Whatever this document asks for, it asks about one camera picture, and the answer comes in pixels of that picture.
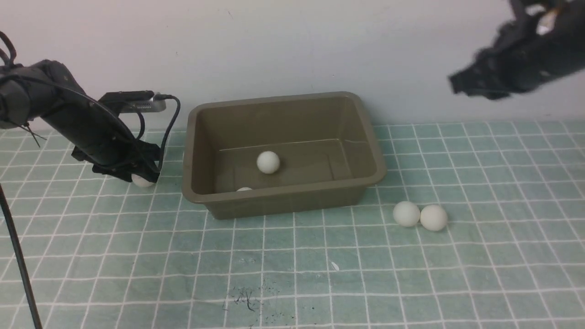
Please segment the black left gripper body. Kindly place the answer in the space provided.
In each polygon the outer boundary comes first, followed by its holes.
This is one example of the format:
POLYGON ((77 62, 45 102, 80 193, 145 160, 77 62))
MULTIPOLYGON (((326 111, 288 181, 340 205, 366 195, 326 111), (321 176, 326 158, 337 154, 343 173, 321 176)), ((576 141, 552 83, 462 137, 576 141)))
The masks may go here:
POLYGON ((161 160, 161 149, 142 140, 136 140, 136 143, 138 148, 132 143, 109 139, 83 148, 75 146, 71 156, 77 161, 92 163, 92 171, 97 174, 127 182, 132 182, 133 175, 136 175, 157 183, 160 170, 156 162, 161 160))

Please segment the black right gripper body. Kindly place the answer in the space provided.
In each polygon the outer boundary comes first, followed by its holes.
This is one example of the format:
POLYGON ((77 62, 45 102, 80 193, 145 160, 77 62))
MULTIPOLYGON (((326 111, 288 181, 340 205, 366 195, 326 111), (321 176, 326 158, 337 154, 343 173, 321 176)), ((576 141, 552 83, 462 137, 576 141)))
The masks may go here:
POLYGON ((449 76, 454 94, 500 100, 525 94, 585 66, 585 3, 582 0, 511 0, 514 19, 493 44, 449 76))

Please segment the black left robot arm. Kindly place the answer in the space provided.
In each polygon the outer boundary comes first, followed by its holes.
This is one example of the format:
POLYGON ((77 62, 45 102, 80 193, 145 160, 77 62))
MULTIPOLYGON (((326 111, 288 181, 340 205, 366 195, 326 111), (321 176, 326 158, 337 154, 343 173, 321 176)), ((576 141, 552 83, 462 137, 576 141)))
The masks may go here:
POLYGON ((20 127, 40 118, 74 146, 72 156, 89 162, 95 173, 132 182, 140 177, 155 183, 160 175, 161 148, 134 136, 119 115, 164 108, 153 91, 108 92, 99 100, 86 94, 63 63, 43 60, 16 63, 16 48, 1 33, 1 128, 20 127))

